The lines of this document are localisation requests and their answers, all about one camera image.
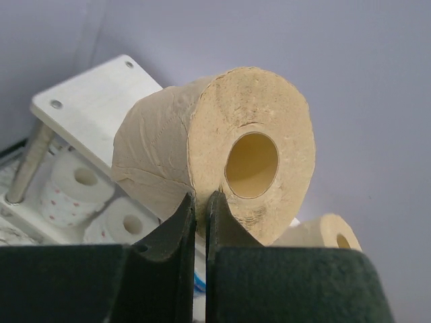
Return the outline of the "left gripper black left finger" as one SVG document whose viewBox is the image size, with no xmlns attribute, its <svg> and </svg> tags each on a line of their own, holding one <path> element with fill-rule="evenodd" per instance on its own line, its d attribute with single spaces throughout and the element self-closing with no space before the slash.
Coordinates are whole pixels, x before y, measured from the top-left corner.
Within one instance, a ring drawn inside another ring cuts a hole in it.
<svg viewBox="0 0 431 323">
<path fill-rule="evenodd" d="M 191 322 L 195 208 L 133 245 L 5 246 L 2 322 Z"/>
</svg>

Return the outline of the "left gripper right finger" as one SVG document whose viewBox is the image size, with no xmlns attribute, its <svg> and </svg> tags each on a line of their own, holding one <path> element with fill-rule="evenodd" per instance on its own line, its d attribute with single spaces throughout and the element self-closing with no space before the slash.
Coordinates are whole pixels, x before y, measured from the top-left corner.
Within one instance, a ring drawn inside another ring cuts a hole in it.
<svg viewBox="0 0 431 323">
<path fill-rule="evenodd" d="M 362 252 L 265 247 L 224 193 L 206 210 L 207 322 L 392 322 L 378 273 Z"/>
</svg>

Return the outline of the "white floral paper roll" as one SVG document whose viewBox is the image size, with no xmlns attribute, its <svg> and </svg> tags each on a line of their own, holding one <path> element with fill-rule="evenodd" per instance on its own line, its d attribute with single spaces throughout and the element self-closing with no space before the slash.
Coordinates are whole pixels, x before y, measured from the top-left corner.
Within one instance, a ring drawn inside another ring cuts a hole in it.
<svg viewBox="0 0 431 323">
<path fill-rule="evenodd" d="M 134 244 L 159 226 L 159 220 L 145 207 L 121 197 L 103 211 L 84 232 L 85 244 Z"/>
<path fill-rule="evenodd" d="M 114 194 L 114 184 L 99 175 L 75 151 L 60 153 L 39 199 L 39 211 L 60 228 L 81 225 Z"/>
</svg>

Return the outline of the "brown paper roll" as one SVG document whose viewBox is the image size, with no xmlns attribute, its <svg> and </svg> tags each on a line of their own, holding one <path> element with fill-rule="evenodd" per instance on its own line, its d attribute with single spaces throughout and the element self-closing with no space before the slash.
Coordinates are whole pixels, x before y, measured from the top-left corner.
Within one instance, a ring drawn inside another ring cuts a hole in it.
<svg viewBox="0 0 431 323">
<path fill-rule="evenodd" d="M 316 158 L 305 97 L 257 67 L 138 100 L 113 147 L 112 179 L 159 218 L 172 216 L 191 193 L 203 236 L 208 200 L 220 191 L 234 218 L 266 246 L 299 212 Z"/>
<path fill-rule="evenodd" d="M 273 246 L 345 248 L 362 251 L 352 228 L 340 215 L 333 213 L 289 226 L 274 241 Z"/>
</svg>

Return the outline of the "brown paper roll front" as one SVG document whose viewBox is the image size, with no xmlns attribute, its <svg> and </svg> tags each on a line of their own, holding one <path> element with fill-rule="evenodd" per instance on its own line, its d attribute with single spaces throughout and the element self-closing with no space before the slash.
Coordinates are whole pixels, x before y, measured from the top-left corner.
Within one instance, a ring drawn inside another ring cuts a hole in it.
<svg viewBox="0 0 431 323">
<path fill-rule="evenodd" d="M 208 200 L 220 191 L 234 218 L 266 246 L 299 212 L 316 158 L 305 97 L 257 67 L 138 100 L 113 147 L 112 179 L 159 218 L 172 216 L 191 193 L 203 236 Z"/>
</svg>

